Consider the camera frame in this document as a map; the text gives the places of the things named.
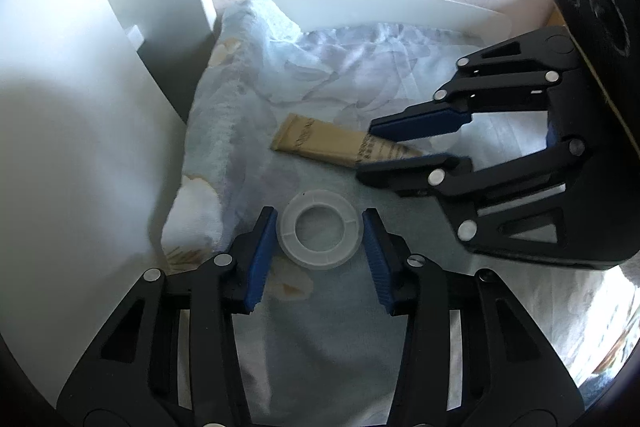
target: blue gripper pad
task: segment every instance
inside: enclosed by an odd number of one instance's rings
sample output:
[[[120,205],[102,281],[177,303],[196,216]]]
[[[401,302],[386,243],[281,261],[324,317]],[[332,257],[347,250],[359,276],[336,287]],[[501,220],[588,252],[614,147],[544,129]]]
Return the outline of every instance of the blue gripper pad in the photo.
[[[262,235],[255,249],[254,259],[247,273],[246,296],[244,307],[247,311],[254,311],[255,305],[262,299],[264,284],[267,282],[267,274],[271,267],[271,257],[276,248],[276,218],[278,212],[271,210],[267,224],[262,230]]]
[[[415,116],[400,117],[396,121],[379,123],[369,127],[369,133],[401,142],[428,136],[438,136],[455,132],[472,120],[470,112],[459,112],[452,108],[431,111]]]
[[[376,286],[378,302],[385,307],[387,313],[391,314],[394,305],[393,296],[391,295],[391,272],[386,263],[382,246],[376,236],[375,227],[366,211],[362,213],[362,222],[364,224],[362,243],[367,254],[371,278]]]

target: ring hole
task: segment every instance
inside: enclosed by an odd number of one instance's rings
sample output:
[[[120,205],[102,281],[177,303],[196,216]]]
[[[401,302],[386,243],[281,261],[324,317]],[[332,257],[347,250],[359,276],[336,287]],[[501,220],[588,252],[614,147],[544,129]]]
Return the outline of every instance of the ring hole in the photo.
[[[312,206],[296,221],[296,237],[309,250],[331,250],[340,243],[343,235],[342,218],[328,206]]]

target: silver screw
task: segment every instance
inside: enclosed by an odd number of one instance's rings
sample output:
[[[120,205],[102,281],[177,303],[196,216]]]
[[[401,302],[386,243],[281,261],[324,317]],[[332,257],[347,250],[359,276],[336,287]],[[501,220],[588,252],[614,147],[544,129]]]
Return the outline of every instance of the silver screw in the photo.
[[[233,257],[231,257],[228,253],[219,253],[217,256],[213,258],[213,263],[218,266],[228,266],[233,261]]]
[[[146,272],[143,273],[142,279],[147,282],[153,282],[160,279],[161,271],[158,268],[149,268]]]
[[[572,139],[569,142],[569,152],[574,156],[582,156],[585,150],[584,142],[577,138]]]
[[[467,219],[460,223],[458,227],[458,238],[460,241],[471,241],[474,237],[476,237],[476,232],[478,231],[478,225],[476,222]]]
[[[406,263],[409,266],[413,266],[414,268],[419,268],[420,266],[424,266],[424,263],[426,263],[427,260],[418,254],[412,254],[409,257],[406,258]]]
[[[443,100],[446,96],[447,91],[445,89],[439,89],[433,93],[433,100]]]
[[[488,268],[484,268],[478,272],[478,277],[482,282],[494,282],[497,279],[497,276],[493,270],[489,270]]]
[[[558,74],[557,71],[547,71],[546,75],[545,75],[545,79],[547,82],[557,82],[558,80],[560,80],[560,75]]]
[[[427,181],[431,185],[431,187],[437,187],[444,181],[445,171],[443,169],[435,169],[431,171]]]

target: beige tube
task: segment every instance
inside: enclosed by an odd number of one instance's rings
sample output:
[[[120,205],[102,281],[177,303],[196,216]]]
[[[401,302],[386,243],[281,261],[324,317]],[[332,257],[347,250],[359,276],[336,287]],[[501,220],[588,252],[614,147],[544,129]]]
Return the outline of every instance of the beige tube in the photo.
[[[271,149],[351,168],[358,163],[422,156],[406,145],[293,113],[273,137]]]

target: white ring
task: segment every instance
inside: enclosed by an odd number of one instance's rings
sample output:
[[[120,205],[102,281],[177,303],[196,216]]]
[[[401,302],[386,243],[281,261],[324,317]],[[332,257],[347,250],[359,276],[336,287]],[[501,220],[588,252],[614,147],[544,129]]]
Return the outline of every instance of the white ring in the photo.
[[[309,250],[296,235],[298,218],[315,206],[332,209],[344,226],[341,240],[329,250]],[[278,215],[278,242],[294,263],[311,270],[329,270],[346,263],[356,253],[363,228],[362,216],[342,196],[328,190],[308,190],[289,201],[284,212]]]

